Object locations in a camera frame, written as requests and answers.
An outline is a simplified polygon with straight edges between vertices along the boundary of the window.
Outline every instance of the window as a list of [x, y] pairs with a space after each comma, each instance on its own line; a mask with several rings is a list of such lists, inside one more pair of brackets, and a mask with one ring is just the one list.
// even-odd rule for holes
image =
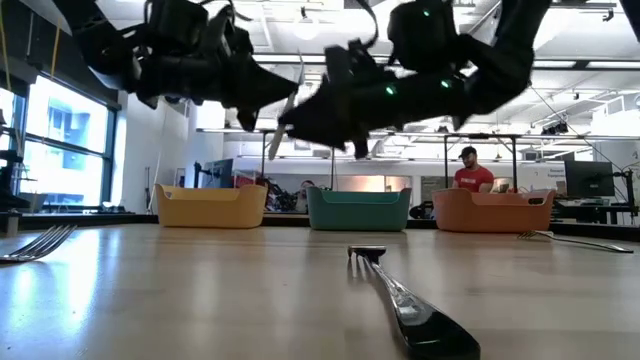
[[48, 194], [46, 204], [97, 205], [102, 192], [102, 158], [27, 141], [21, 192]]
[[45, 206], [109, 200], [114, 119], [106, 106], [38, 77], [29, 91], [20, 192], [47, 194]]
[[[24, 98], [0, 88], [0, 109], [5, 121], [5, 127], [13, 127], [20, 122], [16, 117], [22, 116]], [[11, 144], [11, 137], [8, 134], [0, 134], [0, 150], [8, 150]], [[0, 160], [0, 167], [5, 166], [5, 160]]]
[[105, 151], [109, 110], [62, 85], [38, 77], [31, 86], [27, 133]]

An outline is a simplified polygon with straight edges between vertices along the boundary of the baseball cap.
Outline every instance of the baseball cap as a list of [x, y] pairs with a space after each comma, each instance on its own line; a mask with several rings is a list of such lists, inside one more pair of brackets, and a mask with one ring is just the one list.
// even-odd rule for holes
[[465, 158], [470, 154], [478, 155], [478, 152], [476, 152], [476, 148], [474, 148], [473, 146], [467, 146], [466, 148], [462, 149], [462, 152], [460, 153], [460, 156], [458, 156], [458, 158]]

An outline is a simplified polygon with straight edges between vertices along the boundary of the red shirt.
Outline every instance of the red shirt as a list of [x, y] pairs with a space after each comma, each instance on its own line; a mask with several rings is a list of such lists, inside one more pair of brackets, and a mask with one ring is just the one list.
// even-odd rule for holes
[[480, 192], [482, 184], [493, 184], [493, 174], [482, 166], [476, 170], [460, 169], [456, 171], [456, 176], [453, 179], [458, 183], [459, 188], [471, 192]]

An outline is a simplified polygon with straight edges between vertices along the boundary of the plastic bin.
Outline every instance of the plastic bin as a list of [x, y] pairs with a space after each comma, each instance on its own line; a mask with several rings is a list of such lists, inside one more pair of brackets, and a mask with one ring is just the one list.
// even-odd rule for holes
[[314, 230], [402, 231], [407, 227], [411, 189], [397, 193], [307, 189]]
[[484, 194], [446, 189], [432, 193], [439, 229], [473, 233], [548, 230], [554, 196], [553, 190]]
[[260, 226], [267, 188], [184, 189], [156, 185], [162, 226], [249, 229]]

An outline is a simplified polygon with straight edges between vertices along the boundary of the yellow bin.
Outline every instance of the yellow bin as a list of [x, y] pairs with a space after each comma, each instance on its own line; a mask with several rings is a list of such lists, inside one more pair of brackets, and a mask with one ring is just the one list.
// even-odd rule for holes
[[162, 226], [249, 229], [260, 226], [267, 188], [184, 189], [156, 184]]

